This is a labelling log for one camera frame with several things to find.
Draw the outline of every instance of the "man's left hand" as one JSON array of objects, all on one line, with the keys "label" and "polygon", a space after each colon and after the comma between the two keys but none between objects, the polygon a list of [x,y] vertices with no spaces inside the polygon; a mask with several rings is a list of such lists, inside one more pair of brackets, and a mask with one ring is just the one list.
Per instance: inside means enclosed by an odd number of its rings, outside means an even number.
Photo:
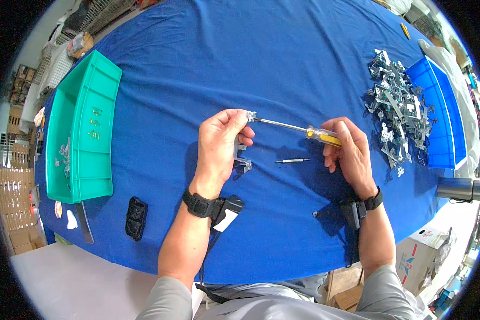
[{"label": "man's left hand", "polygon": [[223,110],[199,127],[198,167],[190,184],[191,193],[215,199],[233,170],[234,141],[253,144],[254,131],[247,126],[247,111]]}]

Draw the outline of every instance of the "hand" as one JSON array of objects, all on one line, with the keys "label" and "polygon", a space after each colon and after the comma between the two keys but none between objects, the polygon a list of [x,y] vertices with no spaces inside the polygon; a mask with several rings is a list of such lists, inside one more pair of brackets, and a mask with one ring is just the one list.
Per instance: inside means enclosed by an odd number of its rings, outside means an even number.
[{"label": "hand", "polygon": [[330,119],[322,128],[333,130],[341,141],[342,148],[326,144],[323,148],[324,165],[329,172],[336,169],[336,160],[346,182],[350,183],[361,200],[377,195],[377,185],[371,176],[370,147],[366,134],[346,117]]},{"label": "hand", "polygon": [[233,170],[234,141],[253,144],[254,131],[247,126],[247,111],[223,110],[199,127],[198,167],[190,184],[191,193],[215,199]]}]

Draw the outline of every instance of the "table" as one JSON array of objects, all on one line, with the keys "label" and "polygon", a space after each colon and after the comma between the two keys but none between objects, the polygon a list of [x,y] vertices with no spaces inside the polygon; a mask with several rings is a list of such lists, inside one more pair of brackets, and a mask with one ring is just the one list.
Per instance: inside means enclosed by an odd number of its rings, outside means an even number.
[{"label": "table", "polygon": [[[435,196],[442,172],[406,162],[389,172],[380,152],[380,124],[364,107],[373,87],[367,64],[374,49],[410,66],[424,38],[402,18],[370,0],[170,0],[124,23],[96,44],[123,70],[111,157],[114,194],[85,201],[95,243],[56,219],[46,196],[45,155],[36,164],[44,224],[66,240],[123,266],[157,273],[157,255],[190,183],[199,124],[227,108],[297,126],[347,116],[367,132],[373,176],[397,241],[428,222],[444,204]],[[50,121],[53,96],[45,104]],[[205,281],[245,284],[300,278],[348,265],[354,237],[337,203],[352,189],[340,170],[323,166],[322,145],[297,131],[253,123],[254,145],[242,156],[253,169],[233,173],[222,195],[245,207],[206,260]],[[294,164],[276,160],[311,158]],[[142,240],[124,231],[130,197],[147,202]],[[312,213],[322,214],[314,218]]]}]

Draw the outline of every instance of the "yellow tool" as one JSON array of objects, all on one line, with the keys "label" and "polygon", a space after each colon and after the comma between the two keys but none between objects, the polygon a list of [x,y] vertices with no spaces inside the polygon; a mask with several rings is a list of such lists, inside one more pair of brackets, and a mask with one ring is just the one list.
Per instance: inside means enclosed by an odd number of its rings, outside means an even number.
[{"label": "yellow tool", "polygon": [[254,118],[254,121],[266,122],[271,123],[273,125],[283,126],[289,129],[294,129],[298,131],[302,131],[306,133],[307,139],[315,139],[322,143],[330,144],[333,146],[341,147],[341,142],[338,140],[338,137],[335,132],[325,130],[325,129],[318,129],[313,127],[312,125],[308,126],[307,129],[300,128],[294,125],[287,125],[281,122],[275,122],[271,120],[261,119],[261,118]]},{"label": "yellow tool", "polygon": [[407,39],[410,39],[410,35],[409,35],[409,31],[407,30],[407,27],[403,23],[401,23],[400,26],[402,27],[403,33],[405,33],[405,36],[407,37]]}]

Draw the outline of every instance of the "pile of metal parts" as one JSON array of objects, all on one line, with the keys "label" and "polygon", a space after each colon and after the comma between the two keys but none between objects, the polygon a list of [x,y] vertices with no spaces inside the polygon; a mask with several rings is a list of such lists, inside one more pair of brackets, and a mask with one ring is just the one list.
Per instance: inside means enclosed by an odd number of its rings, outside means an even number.
[{"label": "pile of metal parts", "polygon": [[367,95],[374,98],[365,107],[371,113],[376,113],[382,122],[380,141],[382,152],[387,156],[390,168],[397,170],[397,176],[404,173],[401,164],[407,159],[412,163],[409,153],[409,139],[412,139],[420,153],[427,152],[426,140],[431,133],[431,123],[428,113],[434,111],[434,106],[426,106],[422,96],[423,88],[413,87],[405,68],[400,61],[390,61],[386,51],[375,49],[376,55],[369,66],[374,79],[381,79],[380,85],[368,89]]},{"label": "pile of metal parts", "polygon": [[59,153],[64,157],[61,161],[55,158],[55,166],[60,166],[61,163],[64,163],[64,175],[66,178],[70,178],[70,138],[67,138],[67,144],[62,144],[60,146]]}]

